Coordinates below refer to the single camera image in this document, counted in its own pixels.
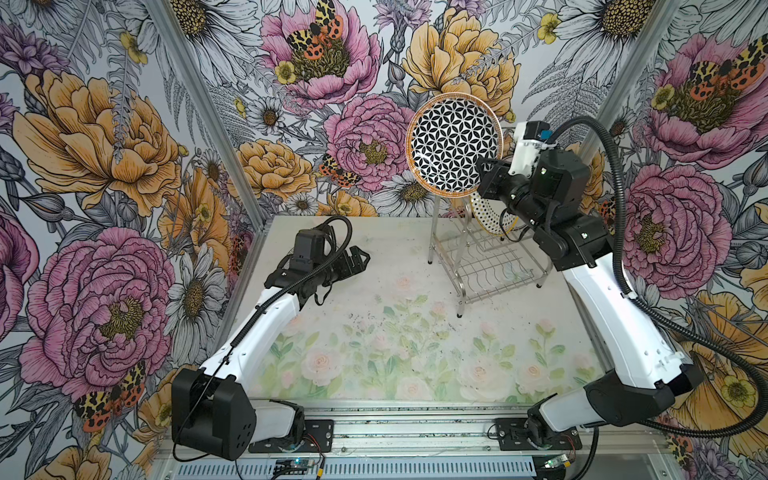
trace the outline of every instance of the black and white patterned plate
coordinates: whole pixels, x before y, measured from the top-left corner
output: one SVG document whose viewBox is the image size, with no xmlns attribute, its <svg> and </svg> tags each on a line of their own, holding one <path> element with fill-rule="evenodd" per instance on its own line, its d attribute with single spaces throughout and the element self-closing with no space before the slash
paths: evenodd
<svg viewBox="0 0 768 480">
<path fill-rule="evenodd" d="M 477 157 L 502 157 L 502 126 L 479 98 L 440 94 L 413 117 L 406 155 L 424 188 L 442 197 L 466 197 L 480 184 Z"/>
</svg>

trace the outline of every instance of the dish rack leg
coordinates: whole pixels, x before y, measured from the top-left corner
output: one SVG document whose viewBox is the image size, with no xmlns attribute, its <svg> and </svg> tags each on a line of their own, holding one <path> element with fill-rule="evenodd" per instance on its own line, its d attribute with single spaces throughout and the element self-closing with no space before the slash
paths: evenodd
<svg viewBox="0 0 768 480">
<path fill-rule="evenodd" d="M 432 232 L 429 234 L 429 252 L 427 253 L 427 263 L 432 265 L 435 258 L 435 235 L 437 235 L 437 219 L 440 218 L 440 203 L 442 197 L 435 195 L 435 212 L 432 214 Z"/>
</svg>

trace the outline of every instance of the black cable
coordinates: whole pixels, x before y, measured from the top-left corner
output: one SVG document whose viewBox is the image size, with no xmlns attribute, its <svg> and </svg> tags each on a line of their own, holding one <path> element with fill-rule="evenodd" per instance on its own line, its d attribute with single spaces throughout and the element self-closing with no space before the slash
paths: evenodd
<svg viewBox="0 0 768 480">
<path fill-rule="evenodd" d="M 618 147 L 613 141 L 611 134 L 605 129 L 605 127 L 592 117 L 583 116 L 572 118 L 564 122 L 551 137 L 549 137 L 548 143 L 554 143 L 557 138 L 563 134 L 568 128 L 577 124 L 587 125 L 591 128 L 600 138 L 600 142 L 603 144 L 605 154 L 608 158 L 608 163 L 611 166 L 611 175 L 614 179 L 614 196 L 616 198 L 616 220 L 614 228 L 616 233 L 614 235 L 614 259 L 613 259 L 613 271 L 616 283 L 621 288 L 621 292 L 626 296 L 633 293 L 631 287 L 624 278 L 624 230 L 627 226 L 627 199 L 626 192 L 624 190 L 624 176 L 623 166 L 621 159 L 619 158 Z M 640 297 L 629 297 L 629 300 L 643 313 L 648 315 L 650 319 L 656 323 L 657 326 L 661 326 L 668 330 L 672 330 L 682 337 L 690 340 L 691 342 L 698 343 L 699 345 L 712 350 L 713 352 L 729 359 L 739 368 L 741 368 L 747 376 L 754 382 L 755 390 L 757 392 L 757 402 L 754 410 L 739 422 L 723 427 L 721 429 L 711 430 L 693 430 L 686 428 L 672 427 L 664 425 L 653 420 L 643 420 L 640 423 L 651 427 L 653 429 L 660 430 L 665 433 L 673 433 L 675 435 L 683 435 L 687 437 L 699 438 L 699 439 L 719 439 L 732 435 L 738 435 L 746 432 L 752 427 L 760 423 L 766 414 L 768 414 L 768 381 L 763 377 L 760 371 L 755 368 L 751 363 L 747 362 L 742 356 L 731 352 L 719 343 L 715 343 L 710 339 L 701 336 L 698 333 L 690 331 L 689 329 L 678 325 L 672 320 L 660 315 L 657 311 L 650 308 Z"/>
<path fill-rule="evenodd" d="M 326 257 L 324 262 L 322 262 L 320 265 L 315 267 L 315 269 L 312 270 L 311 272 L 309 272 L 307 275 L 305 275 L 305 276 L 301 277 L 300 279 L 298 279 L 297 281 L 291 283 L 289 286 L 281 289 L 281 291 L 275 293 L 270 298 L 268 298 L 266 301 L 264 301 L 264 303 L 259 305 L 259 308 L 257 308 L 256 312 L 253 313 L 253 315 L 248 319 L 248 322 L 246 323 L 246 325 L 238 332 L 238 334 L 235 336 L 235 338 L 230 343 L 230 345 L 232 347 L 236 347 L 236 346 L 240 345 L 240 342 L 243 341 L 243 339 L 246 337 L 246 335 L 248 334 L 250 329 L 253 328 L 253 325 L 256 324 L 256 321 L 259 319 L 259 317 L 264 312 L 266 312 L 266 309 L 270 308 L 270 306 L 273 303 L 275 303 L 281 296 L 283 296 L 286 293 L 288 293 L 289 291 L 295 289 L 297 286 L 299 286 L 302 283 L 306 282 L 307 280 L 311 279 L 312 277 L 314 277 L 318 273 L 320 273 L 320 272 L 328 269 L 329 267 L 331 267 L 331 265 L 333 265 L 333 262 L 335 262 L 336 259 L 338 259 L 342 255 L 342 253 L 344 253 L 344 251 L 346 250 L 347 246 L 349 245 L 349 242 L 352 240 L 352 224 L 349 222 L 349 219 L 347 217 L 342 217 L 340 215 L 334 215 L 333 217 L 329 218 L 328 220 L 326 220 L 325 222 L 323 222 L 322 224 L 320 224 L 318 227 L 315 227 L 315 228 L 319 229 L 320 227 L 324 227 L 324 226 L 328 225 L 329 223 L 333 222 L 334 220 L 341 220 L 344 223 L 346 223 L 346 238 L 344 239 L 344 242 L 341 244 L 341 246 L 339 246 L 339 249 L 337 251 L 331 253 L 330 255 L 328 255 L 328 257 Z"/>
<path fill-rule="evenodd" d="M 592 462 L 594 461 L 594 454 L 598 452 L 598 439 L 600 438 L 600 429 L 598 427 L 594 427 L 594 431 L 592 432 L 592 445 L 589 445 L 589 454 L 587 455 L 587 461 L 584 462 L 584 466 L 581 467 L 581 470 L 574 475 L 571 480 L 581 480 L 584 475 L 587 474 L 587 470 L 592 466 Z"/>
</svg>

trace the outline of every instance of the wire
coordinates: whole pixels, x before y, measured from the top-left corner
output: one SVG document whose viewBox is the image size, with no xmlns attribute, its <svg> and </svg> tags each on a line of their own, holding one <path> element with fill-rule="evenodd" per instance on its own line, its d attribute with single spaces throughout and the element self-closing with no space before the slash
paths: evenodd
<svg viewBox="0 0 768 480">
<path fill-rule="evenodd" d="M 592 117 L 582 116 L 572 118 L 564 122 L 548 139 L 548 143 L 554 143 L 557 138 L 563 134 L 568 128 L 574 125 L 583 124 L 591 128 L 600 138 L 600 142 L 603 144 L 605 154 L 608 158 L 608 163 L 611 166 L 611 175 L 614 179 L 614 197 L 616 198 L 616 220 L 614 228 L 616 233 L 614 235 L 614 259 L 613 259 L 613 271 L 616 283 L 621 288 L 621 292 L 624 295 L 632 293 L 632 288 L 624 278 L 624 230 L 627 226 L 627 200 L 626 192 L 624 190 L 624 176 L 622 174 L 623 166 L 621 164 L 621 158 L 619 157 L 618 148 L 613 141 L 611 134 L 605 129 L 605 127 Z M 751 363 L 747 362 L 742 356 L 728 350 L 724 346 L 715 343 L 708 338 L 701 336 L 698 333 L 690 331 L 689 329 L 678 325 L 674 321 L 660 315 L 656 310 L 650 308 L 639 296 L 634 298 L 629 297 L 629 300 L 643 313 L 648 315 L 650 319 L 656 323 L 657 326 L 672 330 L 682 337 L 690 340 L 691 342 L 698 343 L 699 345 L 712 350 L 715 353 L 722 355 L 729 359 L 736 366 L 741 368 L 747 376 L 754 382 L 755 390 L 757 393 L 757 402 L 754 410 L 741 419 L 739 422 L 723 427 L 720 429 L 711 430 L 693 430 L 686 428 L 672 427 L 664 425 L 653 420 L 642 420 L 638 423 L 651 427 L 652 429 L 660 430 L 665 433 L 673 433 L 675 435 L 683 435 L 692 438 L 699 439 L 720 439 L 732 435 L 738 435 L 746 432 L 752 427 L 760 423 L 765 415 L 768 413 L 768 381 L 763 377 L 760 371 L 755 368 Z"/>
<path fill-rule="evenodd" d="M 594 427 L 594 432 L 592 432 L 592 445 L 589 445 L 589 454 L 587 455 L 587 461 L 584 463 L 584 466 L 581 467 L 581 470 L 574 475 L 571 480 L 581 480 L 586 474 L 587 470 L 592 466 L 592 462 L 594 461 L 594 454 L 598 452 L 598 439 L 600 438 L 600 429 L 598 427 Z"/>
</svg>

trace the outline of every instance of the dish rack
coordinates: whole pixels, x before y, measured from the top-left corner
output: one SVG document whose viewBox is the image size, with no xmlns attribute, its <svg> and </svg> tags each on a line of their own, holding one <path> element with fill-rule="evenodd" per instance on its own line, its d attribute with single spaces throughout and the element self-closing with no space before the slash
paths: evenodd
<svg viewBox="0 0 768 480">
<path fill-rule="evenodd" d="M 525 241 L 510 243 L 504 237 L 486 232 L 474 219 L 468 197 L 463 201 L 463 216 L 451 206 L 454 229 L 439 237 L 437 226 L 441 202 L 442 197 L 435 196 L 427 263 L 432 264 L 437 253 L 438 260 L 456 288 L 458 318 L 462 318 L 468 303 L 533 282 L 538 288 L 544 285 L 552 270 L 551 260 L 546 267 L 542 267 L 525 246 Z"/>
</svg>

